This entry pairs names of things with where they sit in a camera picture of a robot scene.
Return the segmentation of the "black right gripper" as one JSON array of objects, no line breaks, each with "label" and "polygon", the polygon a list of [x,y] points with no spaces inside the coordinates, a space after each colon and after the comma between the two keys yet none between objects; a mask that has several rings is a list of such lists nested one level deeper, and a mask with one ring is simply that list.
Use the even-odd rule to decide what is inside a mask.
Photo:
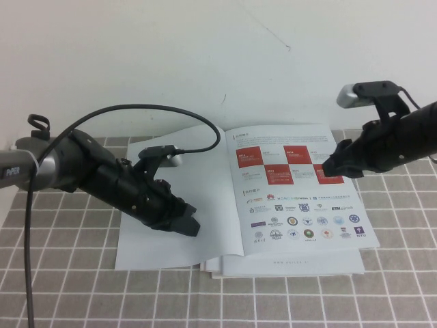
[{"label": "black right gripper", "polygon": [[388,124],[368,122],[356,140],[344,139],[338,143],[336,153],[322,164],[327,178],[345,176],[362,178],[364,171],[384,173],[406,163],[402,153],[400,135],[404,120],[392,118]]}]

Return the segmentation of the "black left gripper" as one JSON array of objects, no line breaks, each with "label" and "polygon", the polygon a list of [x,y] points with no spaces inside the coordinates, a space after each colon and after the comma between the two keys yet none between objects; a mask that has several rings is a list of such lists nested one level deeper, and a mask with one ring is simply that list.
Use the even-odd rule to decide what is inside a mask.
[{"label": "black left gripper", "polygon": [[118,159],[114,206],[151,229],[196,237],[201,227],[193,217],[197,209],[174,196],[168,182],[154,179],[160,164],[160,159],[135,165]]}]

